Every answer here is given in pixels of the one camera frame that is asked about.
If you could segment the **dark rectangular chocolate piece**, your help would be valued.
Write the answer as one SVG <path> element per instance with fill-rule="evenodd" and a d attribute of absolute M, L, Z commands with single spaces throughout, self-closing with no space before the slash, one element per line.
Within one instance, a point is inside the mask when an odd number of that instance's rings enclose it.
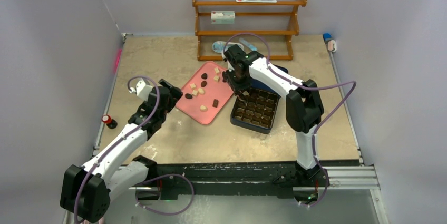
<path fill-rule="evenodd" d="M 213 100 L 213 104 L 212 104 L 212 106 L 213 106 L 214 108 L 217 108 L 217 107 L 219 106 L 219 100 L 218 100 L 218 99 L 214 99 L 214 100 Z"/>

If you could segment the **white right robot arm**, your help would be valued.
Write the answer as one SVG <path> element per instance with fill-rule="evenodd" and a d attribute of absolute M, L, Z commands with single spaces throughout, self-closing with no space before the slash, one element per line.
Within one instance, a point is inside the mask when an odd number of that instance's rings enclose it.
<path fill-rule="evenodd" d="M 316 180 L 315 167 L 319 160 L 315 129 L 322 120 L 324 107 L 314 81 L 304 82 L 271 64 L 257 51 L 245 53 L 239 46 L 230 46 L 222 52 L 228 69 L 222 77 L 234 95 L 247 91 L 253 80 L 259 81 L 277 93 L 286 102 L 286 121 L 295 131 L 298 154 L 297 181 L 307 186 Z"/>

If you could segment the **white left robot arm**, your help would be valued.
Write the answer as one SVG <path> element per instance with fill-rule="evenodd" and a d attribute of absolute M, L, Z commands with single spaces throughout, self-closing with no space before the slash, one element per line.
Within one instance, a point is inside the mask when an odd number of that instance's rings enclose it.
<path fill-rule="evenodd" d="M 149 187 L 157 181 L 157 172 L 142 162 L 133 161 L 123 170 L 119 167 L 161 129 L 183 93 L 164 79 L 136 79 L 137 84 L 132 87 L 128 82 L 127 89 L 142 103 L 121 132 L 96 156 L 83 165 L 71 165 L 64 173 L 60 206 L 73 213 L 74 223 L 98 222 L 122 191 L 139 182 Z"/>

